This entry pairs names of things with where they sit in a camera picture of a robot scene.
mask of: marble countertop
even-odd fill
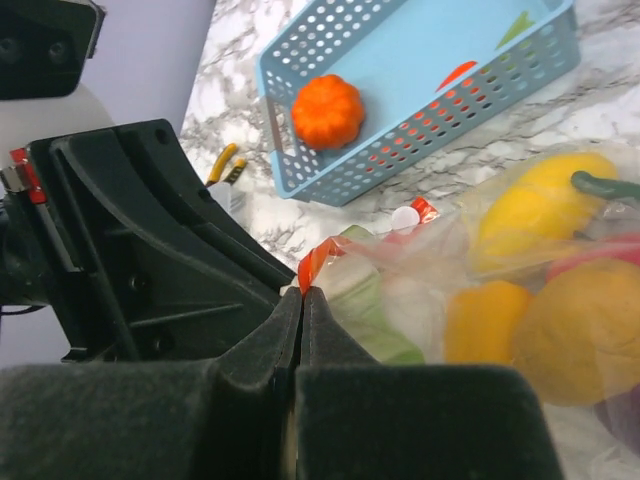
[[[181,137],[203,179],[226,144],[241,147],[249,162],[236,184],[249,192],[245,226],[291,267],[350,225],[389,230],[390,213],[417,195],[446,199],[557,143],[640,146],[640,2],[576,0],[577,69],[345,207],[281,199],[260,127],[255,60],[306,3],[218,0]]]

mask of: gray wall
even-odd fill
[[[215,0],[97,3],[107,8],[108,15],[83,83],[115,123],[166,118],[179,132]],[[51,309],[5,317],[2,323],[0,367],[57,362],[68,351]]]

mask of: yellow mango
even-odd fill
[[[513,354],[543,401],[593,405],[640,383],[638,292],[638,266],[598,258],[536,295],[516,326]]]
[[[511,365],[513,332],[532,298],[502,280],[458,292],[447,308],[445,361]]]
[[[605,202],[571,185],[571,176],[579,170],[617,178],[615,165],[594,152],[555,155],[535,164],[481,219],[470,251],[473,270],[488,273],[526,265],[525,254],[557,250],[554,242],[571,239],[586,227]]]

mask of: yellow and black pliers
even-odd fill
[[[227,166],[231,157],[233,157],[238,151],[238,146],[235,143],[230,143],[227,145],[220,156],[216,159],[216,162],[213,164],[213,168],[211,169],[211,173],[209,174],[209,178],[207,178],[207,183],[205,184],[207,187],[210,187],[214,183],[218,183],[220,178],[222,177],[222,173],[224,172],[224,167]],[[229,174],[224,178],[224,182],[233,185],[240,177],[240,174],[244,171],[247,166],[247,161],[244,158],[238,158],[233,163],[233,168],[229,172]]]

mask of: purple eggplant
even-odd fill
[[[595,410],[607,430],[640,456],[640,385],[598,403]]]

